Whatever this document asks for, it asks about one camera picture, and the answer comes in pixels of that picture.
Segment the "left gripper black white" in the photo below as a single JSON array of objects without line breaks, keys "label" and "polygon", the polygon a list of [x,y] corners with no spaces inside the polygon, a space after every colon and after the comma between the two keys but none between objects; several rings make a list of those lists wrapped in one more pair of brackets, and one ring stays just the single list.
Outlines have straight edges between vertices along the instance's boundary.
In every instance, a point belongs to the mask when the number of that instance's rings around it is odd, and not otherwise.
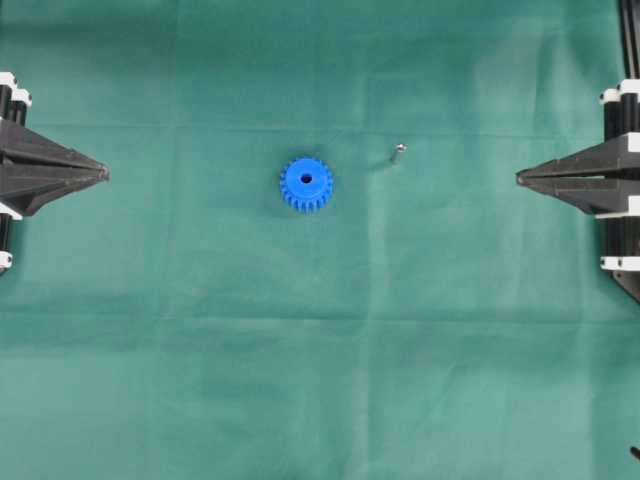
[{"label": "left gripper black white", "polygon": [[13,221],[33,216],[50,202],[109,179],[104,164],[24,127],[31,106],[29,91],[18,87],[13,73],[2,72],[1,154],[19,163],[51,166],[1,168],[2,275],[13,265]]}]

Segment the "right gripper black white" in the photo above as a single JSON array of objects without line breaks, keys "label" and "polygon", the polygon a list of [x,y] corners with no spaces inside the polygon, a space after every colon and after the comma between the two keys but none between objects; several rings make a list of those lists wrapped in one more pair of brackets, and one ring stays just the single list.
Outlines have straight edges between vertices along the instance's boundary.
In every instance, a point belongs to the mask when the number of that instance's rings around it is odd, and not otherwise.
[{"label": "right gripper black white", "polygon": [[[639,82],[600,95],[605,142],[516,173],[516,183],[594,215],[605,225],[600,268],[639,299]],[[572,178],[605,176],[605,178]]]}]

